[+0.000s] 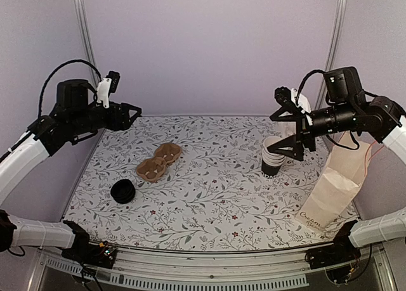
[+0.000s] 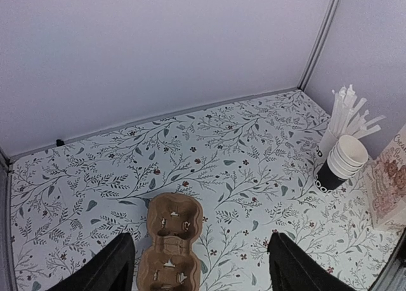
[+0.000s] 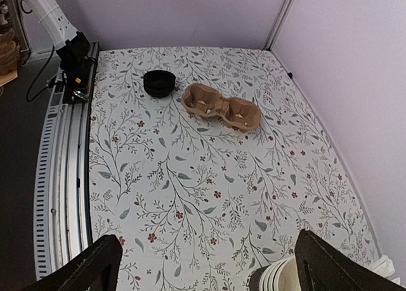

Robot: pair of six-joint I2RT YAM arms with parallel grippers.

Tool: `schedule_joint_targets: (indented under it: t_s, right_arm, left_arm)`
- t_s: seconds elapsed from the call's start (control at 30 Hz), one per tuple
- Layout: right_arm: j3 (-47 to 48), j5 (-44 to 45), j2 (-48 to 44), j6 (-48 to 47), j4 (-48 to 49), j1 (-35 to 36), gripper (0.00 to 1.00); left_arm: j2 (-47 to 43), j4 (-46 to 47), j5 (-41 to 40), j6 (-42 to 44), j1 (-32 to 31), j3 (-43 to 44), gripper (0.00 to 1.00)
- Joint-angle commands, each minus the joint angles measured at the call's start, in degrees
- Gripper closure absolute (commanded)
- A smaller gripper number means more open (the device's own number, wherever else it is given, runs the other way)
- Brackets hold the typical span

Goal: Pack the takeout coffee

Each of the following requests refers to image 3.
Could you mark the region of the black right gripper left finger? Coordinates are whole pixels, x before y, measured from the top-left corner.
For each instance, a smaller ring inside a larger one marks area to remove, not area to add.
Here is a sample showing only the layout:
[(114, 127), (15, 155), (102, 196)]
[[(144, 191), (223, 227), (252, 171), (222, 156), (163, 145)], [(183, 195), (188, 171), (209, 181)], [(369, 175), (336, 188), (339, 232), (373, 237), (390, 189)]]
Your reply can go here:
[(122, 245), (115, 235), (104, 235), (59, 270), (25, 290), (115, 290)]

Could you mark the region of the stack of black paper cups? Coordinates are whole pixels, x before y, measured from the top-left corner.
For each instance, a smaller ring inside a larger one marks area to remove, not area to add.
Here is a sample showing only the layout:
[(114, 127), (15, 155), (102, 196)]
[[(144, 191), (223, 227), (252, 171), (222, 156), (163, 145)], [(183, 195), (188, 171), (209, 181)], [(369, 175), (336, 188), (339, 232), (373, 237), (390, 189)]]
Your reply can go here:
[(292, 256), (281, 259), (253, 271), (248, 276), (247, 288), (250, 291), (301, 290), (296, 258)]

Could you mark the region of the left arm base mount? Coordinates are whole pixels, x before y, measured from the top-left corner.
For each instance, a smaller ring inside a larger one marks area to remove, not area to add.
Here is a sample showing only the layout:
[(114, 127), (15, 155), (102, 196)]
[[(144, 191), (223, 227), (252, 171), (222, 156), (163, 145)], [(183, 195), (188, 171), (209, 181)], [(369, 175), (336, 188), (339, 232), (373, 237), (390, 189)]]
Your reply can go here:
[(65, 45), (56, 51), (60, 57), (60, 68), (63, 71), (63, 81), (67, 85), (69, 100), (88, 101), (88, 78), (90, 43), (82, 32), (72, 40), (65, 41)]

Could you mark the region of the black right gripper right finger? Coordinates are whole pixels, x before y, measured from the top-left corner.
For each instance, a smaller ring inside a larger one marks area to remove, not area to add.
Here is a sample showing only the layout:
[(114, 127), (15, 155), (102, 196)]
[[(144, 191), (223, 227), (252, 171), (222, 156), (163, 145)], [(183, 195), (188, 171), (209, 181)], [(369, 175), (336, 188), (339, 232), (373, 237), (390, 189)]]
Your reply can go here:
[(300, 231), (294, 253), (301, 290), (405, 290), (353, 262), (312, 231)]

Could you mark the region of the stack of black cup lids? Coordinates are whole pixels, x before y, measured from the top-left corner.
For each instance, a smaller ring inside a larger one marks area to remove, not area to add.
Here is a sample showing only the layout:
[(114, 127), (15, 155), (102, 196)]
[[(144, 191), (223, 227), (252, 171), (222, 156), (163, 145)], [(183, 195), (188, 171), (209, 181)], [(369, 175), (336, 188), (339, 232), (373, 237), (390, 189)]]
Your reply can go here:
[(144, 74), (143, 87), (147, 94), (154, 98), (169, 96), (176, 84), (176, 76), (165, 70), (152, 70)]

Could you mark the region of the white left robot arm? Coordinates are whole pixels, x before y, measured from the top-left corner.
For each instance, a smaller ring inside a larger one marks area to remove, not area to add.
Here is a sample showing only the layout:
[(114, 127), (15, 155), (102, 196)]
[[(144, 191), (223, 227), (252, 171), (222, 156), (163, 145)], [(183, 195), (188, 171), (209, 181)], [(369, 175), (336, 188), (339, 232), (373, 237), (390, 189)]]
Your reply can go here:
[(56, 0), (23, 0), (38, 17), (56, 50), (77, 36), (77, 29), (63, 13)]

